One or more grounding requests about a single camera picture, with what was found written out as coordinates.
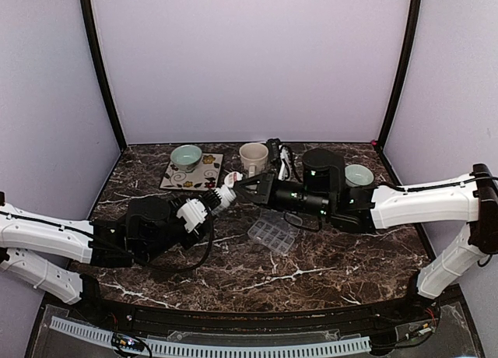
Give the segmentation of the small white bottle cap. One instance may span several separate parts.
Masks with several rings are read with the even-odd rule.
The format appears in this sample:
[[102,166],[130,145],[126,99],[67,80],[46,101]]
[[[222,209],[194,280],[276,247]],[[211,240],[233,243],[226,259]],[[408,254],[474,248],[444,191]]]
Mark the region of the small white bottle cap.
[[233,186],[238,182],[244,179],[244,175],[238,171],[232,171],[228,173],[224,178],[224,184],[228,188],[233,188]]

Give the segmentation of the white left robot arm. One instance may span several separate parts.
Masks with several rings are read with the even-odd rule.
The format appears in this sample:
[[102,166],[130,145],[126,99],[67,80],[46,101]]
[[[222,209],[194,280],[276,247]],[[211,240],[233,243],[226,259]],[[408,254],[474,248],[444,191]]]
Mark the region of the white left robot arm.
[[179,244],[188,249],[213,237],[214,210],[221,198],[207,191],[197,198],[138,198],[116,220],[69,221],[26,212],[1,202],[1,269],[66,304],[79,304],[92,323],[110,317],[92,276],[70,272],[41,253],[100,268],[130,268],[151,262]]

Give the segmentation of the white pill bottle orange label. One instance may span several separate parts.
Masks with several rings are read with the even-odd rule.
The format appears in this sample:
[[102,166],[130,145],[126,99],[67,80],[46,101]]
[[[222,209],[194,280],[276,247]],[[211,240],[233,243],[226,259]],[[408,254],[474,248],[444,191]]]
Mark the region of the white pill bottle orange label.
[[223,185],[202,194],[201,201],[209,214],[218,216],[222,211],[228,209],[236,199],[236,193],[232,188]]

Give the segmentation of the clear plastic pill organizer box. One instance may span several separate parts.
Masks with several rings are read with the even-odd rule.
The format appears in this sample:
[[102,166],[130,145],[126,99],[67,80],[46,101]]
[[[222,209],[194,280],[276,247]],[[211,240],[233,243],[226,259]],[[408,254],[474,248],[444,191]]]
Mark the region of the clear plastic pill organizer box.
[[293,214],[262,210],[247,232],[249,238],[280,255],[288,255],[300,233],[302,219]]

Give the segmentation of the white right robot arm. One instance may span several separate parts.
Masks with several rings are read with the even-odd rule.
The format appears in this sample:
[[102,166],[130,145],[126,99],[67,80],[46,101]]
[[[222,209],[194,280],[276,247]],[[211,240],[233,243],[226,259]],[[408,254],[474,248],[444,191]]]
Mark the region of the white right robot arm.
[[454,240],[412,278],[397,315],[413,322],[457,278],[480,259],[497,253],[497,182],[478,163],[470,174],[418,186],[382,184],[352,188],[345,160],[326,149],[311,149],[302,158],[302,182],[281,181],[267,172],[234,182],[234,191],[255,205],[282,212],[305,213],[346,233],[373,233],[393,226],[435,221],[462,221]]

